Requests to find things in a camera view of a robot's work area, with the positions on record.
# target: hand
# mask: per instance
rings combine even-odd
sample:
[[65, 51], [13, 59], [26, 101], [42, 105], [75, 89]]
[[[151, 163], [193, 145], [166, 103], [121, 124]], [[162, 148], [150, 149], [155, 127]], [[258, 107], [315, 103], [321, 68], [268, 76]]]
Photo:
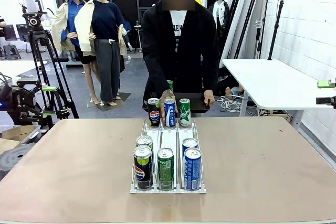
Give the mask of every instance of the hand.
[[210, 89], [204, 91], [204, 103], [206, 106], [212, 106], [215, 103], [214, 92]]
[[89, 33], [89, 39], [95, 39], [95, 38], [96, 38], [96, 36], [95, 36], [94, 33]]
[[68, 33], [68, 36], [67, 36], [69, 39], [77, 39], [78, 38], [78, 35], [77, 33]]
[[123, 46], [123, 47], [126, 47], [126, 45], [125, 45], [125, 41], [124, 41], [122, 35], [121, 35], [121, 36], [118, 35], [118, 39], [119, 39], [119, 45], [120, 45], [120, 46]]
[[165, 112], [164, 112], [164, 102], [165, 100], [168, 99], [173, 99], [175, 101], [175, 111], [177, 111], [177, 106], [176, 106], [176, 98], [174, 96], [173, 91], [171, 91], [170, 89], [163, 91], [161, 98], [159, 99], [160, 101], [160, 115], [162, 117], [162, 122], [165, 123], [166, 121], [166, 116], [165, 116]]

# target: blue and white can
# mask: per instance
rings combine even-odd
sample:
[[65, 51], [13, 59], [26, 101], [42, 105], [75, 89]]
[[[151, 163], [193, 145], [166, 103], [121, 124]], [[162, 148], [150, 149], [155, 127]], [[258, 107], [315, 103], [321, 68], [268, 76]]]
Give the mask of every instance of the blue and white can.
[[174, 127], [176, 124], [176, 118], [175, 118], [175, 101], [173, 99], [165, 100], [164, 112], [166, 117], [166, 126]]
[[184, 187], [186, 190], [198, 190], [201, 179], [201, 151], [188, 148], [184, 152]]
[[198, 148], [198, 141], [192, 137], [190, 138], [185, 138], [183, 141], [182, 141], [182, 154], [184, 156], [184, 152], [186, 149], [188, 148]]

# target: blue shirt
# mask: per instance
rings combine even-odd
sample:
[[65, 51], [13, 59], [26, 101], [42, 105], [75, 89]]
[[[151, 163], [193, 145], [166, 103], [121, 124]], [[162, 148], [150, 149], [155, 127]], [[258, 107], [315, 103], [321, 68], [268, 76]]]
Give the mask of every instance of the blue shirt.
[[125, 23], [115, 3], [93, 1], [92, 28], [97, 39], [114, 39], [118, 41], [118, 26]]
[[[68, 1], [68, 6], [69, 6], [69, 14], [68, 14], [68, 25], [67, 29], [69, 33], [76, 33], [76, 28], [75, 28], [75, 17], [77, 16], [79, 10], [84, 6], [85, 3], [80, 2], [79, 5], [77, 5], [73, 0]], [[68, 36], [68, 32], [63, 30], [61, 34], [62, 40], [66, 40]], [[71, 43], [73, 45], [76, 45], [79, 47], [79, 41], [77, 39], [71, 39]]]
[[131, 24], [127, 20], [125, 20], [124, 28], [126, 31], [132, 30]]

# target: black shorts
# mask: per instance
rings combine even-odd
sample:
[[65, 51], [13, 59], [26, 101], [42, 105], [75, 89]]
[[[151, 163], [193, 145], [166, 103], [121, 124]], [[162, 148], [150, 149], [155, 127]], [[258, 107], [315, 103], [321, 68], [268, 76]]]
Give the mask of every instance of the black shorts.
[[80, 47], [76, 45], [74, 46], [75, 46], [76, 53], [80, 59], [80, 62], [82, 62], [82, 64], [89, 64], [93, 62], [94, 60], [96, 60], [96, 57], [94, 55], [83, 56], [83, 52], [82, 50], [80, 50]]

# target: shelf pusher tray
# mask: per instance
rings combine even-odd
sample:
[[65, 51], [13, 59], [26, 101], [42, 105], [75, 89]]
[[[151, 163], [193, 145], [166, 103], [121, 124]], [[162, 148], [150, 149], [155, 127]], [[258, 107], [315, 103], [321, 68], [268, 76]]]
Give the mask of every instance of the shelf pusher tray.
[[[192, 120], [190, 127], [180, 127], [176, 123], [175, 127], [166, 127], [160, 123], [159, 127], [148, 126], [147, 120], [143, 124], [141, 135], [148, 135], [153, 140], [153, 161], [155, 169], [153, 173], [153, 185], [150, 189], [143, 190], [138, 187], [135, 176], [134, 164], [132, 167], [131, 190], [132, 194], [205, 194], [203, 163], [201, 163], [201, 177], [197, 190], [187, 190], [184, 185], [184, 159], [182, 153], [182, 141], [186, 138], [193, 137], [198, 141], [198, 148], [201, 150], [201, 142], [198, 138], [196, 123]], [[172, 190], [160, 190], [158, 174], [158, 150], [160, 148], [170, 148], [174, 153], [174, 182]]]

